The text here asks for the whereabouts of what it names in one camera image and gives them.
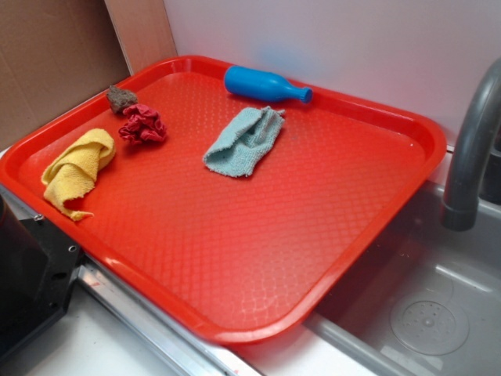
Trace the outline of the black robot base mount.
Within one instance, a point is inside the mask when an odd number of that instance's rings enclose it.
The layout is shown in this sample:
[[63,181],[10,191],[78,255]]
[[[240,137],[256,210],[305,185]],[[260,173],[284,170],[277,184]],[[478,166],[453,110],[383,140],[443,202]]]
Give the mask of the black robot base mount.
[[1,361],[67,312],[81,246],[48,219],[18,219],[1,199]]

